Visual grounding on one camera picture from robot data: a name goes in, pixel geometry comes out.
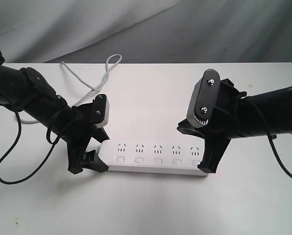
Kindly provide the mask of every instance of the gray cloth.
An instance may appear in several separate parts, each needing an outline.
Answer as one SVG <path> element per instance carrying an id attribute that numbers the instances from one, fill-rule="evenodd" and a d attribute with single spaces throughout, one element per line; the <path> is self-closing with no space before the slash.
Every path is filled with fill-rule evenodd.
<path id="1" fill-rule="evenodd" d="M 292 0 L 55 2 L 0 34 L 8 62 L 292 62 Z"/>

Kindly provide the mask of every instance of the power strip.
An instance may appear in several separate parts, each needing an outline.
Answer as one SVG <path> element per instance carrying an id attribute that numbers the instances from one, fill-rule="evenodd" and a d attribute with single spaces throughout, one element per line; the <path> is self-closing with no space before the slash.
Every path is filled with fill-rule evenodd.
<path id="1" fill-rule="evenodd" d="M 207 176 L 197 168 L 203 146 L 172 143 L 104 141 L 100 159 L 110 171 Z"/>

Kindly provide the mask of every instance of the power outlet socket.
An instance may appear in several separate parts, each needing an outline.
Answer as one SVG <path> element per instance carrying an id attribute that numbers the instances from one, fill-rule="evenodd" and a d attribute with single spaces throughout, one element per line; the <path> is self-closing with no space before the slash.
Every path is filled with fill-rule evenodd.
<path id="1" fill-rule="evenodd" d="M 197 168 L 203 152 L 184 143 L 106 140 L 98 155 L 110 171 L 207 176 Z"/>

